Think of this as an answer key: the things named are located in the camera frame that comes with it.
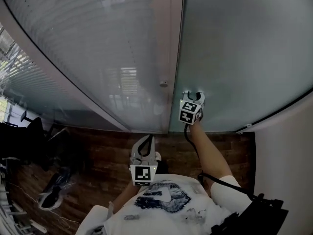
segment black wire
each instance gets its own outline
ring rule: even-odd
[[[199,154],[198,154],[198,151],[197,151],[197,148],[196,148],[195,144],[194,144],[194,143],[188,138],[188,136],[187,136],[187,128],[188,128],[188,124],[185,125],[185,129],[184,129],[185,138],[186,138],[186,140],[192,145],[192,147],[193,147],[194,150],[196,151],[196,154],[197,154],[197,156],[198,156],[198,158],[199,158]],[[254,195],[253,195],[251,192],[249,192],[248,190],[243,189],[243,188],[238,187],[238,186],[233,186],[233,185],[231,185],[231,184],[229,184],[229,183],[226,183],[226,182],[224,182],[224,181],[222,181],[222,180],[220,180],[220,179],[217,179],[216,177],[213,177],[213,176],[210,175],[210,174],[204,173],[203,171],[198,175],[198,177],[199,177],[199,176],[207,177],[207,178],[213,180],[214,182],[216,182],[216,183],[218,183],[218,184],[220,184],[220,185],[223,185],[223,186],[226,186],[226,187],[230,187],[230,188],[232,188],[232,189],[234,189],[234,190],[237,190],[237,191],[239,191],[239,192],[241,192],[241,193],[244,193],[244,194],[246,194],[246,195],[249,197],[249,199],[252,200],[252,201],[256,198],[256,196],[254,196]]]

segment white shoe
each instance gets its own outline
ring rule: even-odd
[[[156,151],[156,161],[162,161],[161,154]]]

